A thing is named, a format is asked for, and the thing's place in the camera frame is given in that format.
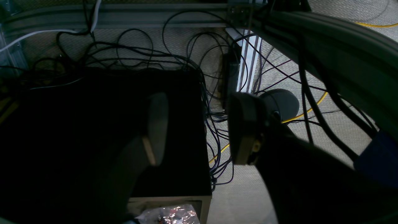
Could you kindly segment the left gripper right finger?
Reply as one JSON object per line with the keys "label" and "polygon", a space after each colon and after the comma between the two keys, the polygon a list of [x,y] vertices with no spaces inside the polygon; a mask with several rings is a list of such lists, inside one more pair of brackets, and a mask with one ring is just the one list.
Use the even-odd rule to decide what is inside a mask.
{"label": "left gripper right finger", "polygon": [[397,167],[380,159],[392,140],[377,136],[352,169],[297,138],[255,95],[231,94],[228,114],[233,163],[256,167],[278,223],[397,223]]}

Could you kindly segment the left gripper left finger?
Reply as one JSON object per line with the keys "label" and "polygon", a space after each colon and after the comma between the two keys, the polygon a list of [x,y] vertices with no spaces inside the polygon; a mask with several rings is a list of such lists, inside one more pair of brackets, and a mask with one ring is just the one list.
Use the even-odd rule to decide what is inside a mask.
{"label": "left gripper left finger", "polygon": [[93,223],[119,224],[138,177],[149,167],[158,167],[165,154],[169,117],[166,93],[151,95],[144,122],[137,133],[122,141],[110,164],[93,184]]}

